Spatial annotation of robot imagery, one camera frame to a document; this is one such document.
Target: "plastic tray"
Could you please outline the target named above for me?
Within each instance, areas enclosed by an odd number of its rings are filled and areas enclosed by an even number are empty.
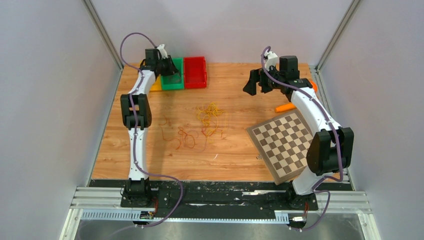
[[[207,74],[204,56],[184,58],[184,86],[186,89],[206,88]]]
[[[173,58],[172,61],[179,73],[171,76],[161,76],[160,81],[162,84],[162,90],[184,89],[184,60],[180,57]]]

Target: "wooden tabletop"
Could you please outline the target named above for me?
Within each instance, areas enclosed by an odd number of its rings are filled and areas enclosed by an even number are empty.
[[[152,124],[147,137],[147,167],[150,173],[174,176],[180,180],[273,181],[246,128],[274,118],[274,108],[288,103],[278,90],[250,96],[243,92],[255,63],[210,63],[206,66],[207,88],[150,92],[148,101]],[[311,79],[309,66],[299,64],[300,77]],[[130,140],[121,116],[120,96],[127,94],[137,80],[137,71],[125,67],[92,174],[93,179],[127,179],[130,169]],[[210,102],[228,112],[222,137],[210,140],[201,134],[197,106]],[[159,124],[163,126],[163,135]],[[193,149],[179,145],[178,127],[196,139]]]

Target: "metal frame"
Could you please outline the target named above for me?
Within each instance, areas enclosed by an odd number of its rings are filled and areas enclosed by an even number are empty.
[[[103,26],[102,21],[100,20],[99,15],[97,14],[96,8],[94,7],[91,0],[81,0],[84,4],[85,8],[87,9],[88,14],[90,15],[91,19],[94,22],[94,25],[96,26],[98,33],[100,34],[101,38],[104,41],[104,44],[106,44],[107,49],[109,50],[110,54],[112,55],[113,60],[115,61],[116,65],[121,69],[121,71],[124,69],[124,65],[121,62],[121,59],[119,57],[119,54],[117,53],[114,45],[112,44],[111,38],[109,37],[108,33],[106,32],[105,27]]]
[[[105,42],[110,54],[118,67],[123,70],[123,64],[115,50],[110,37],[108,36],[93,3],[91,0],[82,0],[94,24],[97,27],[103,41]],[[310,66],[310,71],[314,82],[318,86],[317,95],[326,110],[333,115],[332,108],[326,96],[326,88],[323,84],[321,69],[323,68],[328,56],[339,40],[341,34],[358,8],[361,0],[352,0],[343,19],[337,27],[331,41],[328,43],[317,66]],[[63,226],[60,239],[73,240],[77,234],[80,220],[121,220],[132,221],[140,220],[138,217],[140,211],[152,211],[152,208],[122,208],[121,189],[107,187],[78,187],[75,191],[69,212]],[[259,194],[275,192],[261,191]],[[362,226],[362,232],[366,240],[379,240],[380,235],[376,227],[376,222],[372,214],[370,204],[366,193],[363,191],[330,191],[331,199],[327,212],[330,214],[357,214]],[[258,194],[258,192],[246,192],[246,194]],[[322,210],[327,201],[327,194],[317,194],[319,209]],[[288,219],[288,214],[302,213],[302,211],[276,210],[276,219],[206,219],[206,218],[169,218],[168,222],[202,222],[202,223],[261,223],[261,224],[284,224]],[[155,218],[152,221],[158,221],[161,218]]]
[[[62,232],[60,233],[60,240],[75,239],[83,211],[83,209],[69,209]]]
[[[338,25],[337,29],[335,30],[335,33],[333,34],[330,42],[327,45],[327,48],[324,50],[324,53],[322,54],[321,58],[318,61],[318,64],[316,65],[315,69],[318,72],[320,72],[323,69],[323,66],[326,63],[327,58],[329,57],[331,51],[333,50],[334,46],[336,45],[337,41],[339,40],[340,36],[342,35],[343,31],[345,30],[352,16],[356,12],[361,1],[362,0],[352,0],[352,2],[350,3],[349,8],[347,9],[346,13],[341,19],[340,24]]]
[[[270,192],[285,192],[281,190],[256,190],[244,192],[246,195],[267,194]],[[329,214],[358,214],[362,231],[366,239],[378,239],[379,233],[375,227],[374,216],[363,191],[330,191],[331,199],[328,205]],[[73,240],[77,234],[81,220],[109,220],[109,221],[149,221],[156,222],[162,218],[152,220],[140,219],[141,211],[154,211],[153,208],[125,208],[121,207],[121,188],[119,187],[77,187],[71,206],[60,235],[61,240]],[[327,194],[316,195],[320,210],[327,202]],[[178,223],[239,223],[239,224],[287,224],[289,214],[300,214],[302,210],[275,210],[275,219],[215,219],[215,218],[168,218],[167,222]]]

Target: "white wall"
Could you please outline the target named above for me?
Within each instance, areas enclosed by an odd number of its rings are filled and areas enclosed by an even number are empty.
[[[0,239],[56,240],[120,71],[79,0],[2,0],[0,56]]]
[[[423,239],[424,1],[364,0],[323,71],[384,240]]]
[[[118,50],[131,32],[167,44],[172,57],[257,63],[271,45],[279,56],[317,64],[351,0],[92,0]],[[150,43],[130,37],[124,57],[140,62]]]

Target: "chessboard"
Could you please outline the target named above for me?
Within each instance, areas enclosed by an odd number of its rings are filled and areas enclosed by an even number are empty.
[[[313,137],[297,109],[249,127],[247,132],[275,184],[298,176],[307,166],[306,154]]]

